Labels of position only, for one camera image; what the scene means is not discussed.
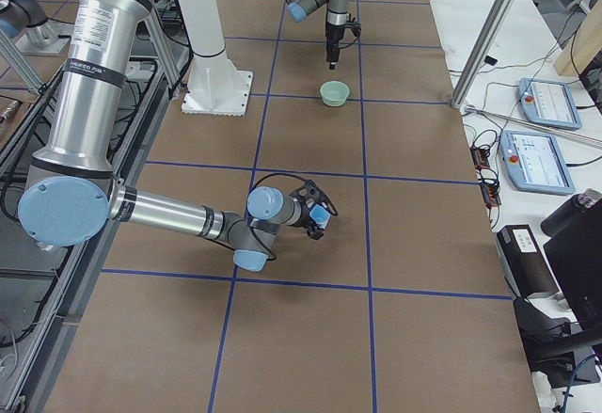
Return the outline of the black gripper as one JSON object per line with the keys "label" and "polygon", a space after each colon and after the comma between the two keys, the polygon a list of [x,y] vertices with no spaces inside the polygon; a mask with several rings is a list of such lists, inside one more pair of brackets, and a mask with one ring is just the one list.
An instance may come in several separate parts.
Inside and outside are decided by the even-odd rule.
{"label": "black gripper", "polygon": [[[344,33],[350,29],[355,39],[352,42],[340,44],[344,38]],[[345,24],[325,23],[325,38],[326,38],[326,61],[328,68],[331,71],[336,69],[336,54],[342,49],[346,49],[353,45],[361,35],[361,23],[357,21],[347,21]]]}
{"label": "black gripper", "polygon": [[331,217],[336,216],[337,208],[330,197],[313,180],[309,179],[304,179],[303,184],[294,189],[290,197],[300,207],[300,216],[293,221],[292,227],[304,229],[310,239],[321,239],[327,227],[319,228],[309,213],[315,205],[321,205],[330,212]]}

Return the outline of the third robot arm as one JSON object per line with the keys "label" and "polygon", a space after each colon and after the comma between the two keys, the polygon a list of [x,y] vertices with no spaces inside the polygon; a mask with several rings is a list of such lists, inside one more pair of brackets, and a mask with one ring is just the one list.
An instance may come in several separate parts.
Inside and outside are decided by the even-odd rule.
{"label": "third robot arm", "polygon": [[1,0],[1,30],[25,56],[58,56],[72,25],[52,21],[38,0]]}

